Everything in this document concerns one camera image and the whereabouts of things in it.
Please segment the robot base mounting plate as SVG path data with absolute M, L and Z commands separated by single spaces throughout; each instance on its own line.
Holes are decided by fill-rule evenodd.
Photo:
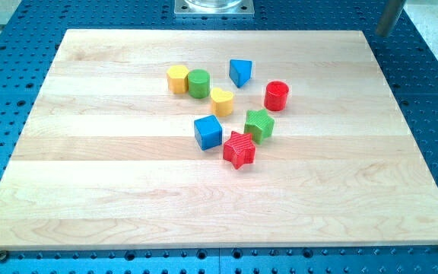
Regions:
M 253 0 L 174 0 L 175 18 L 253 18 Z

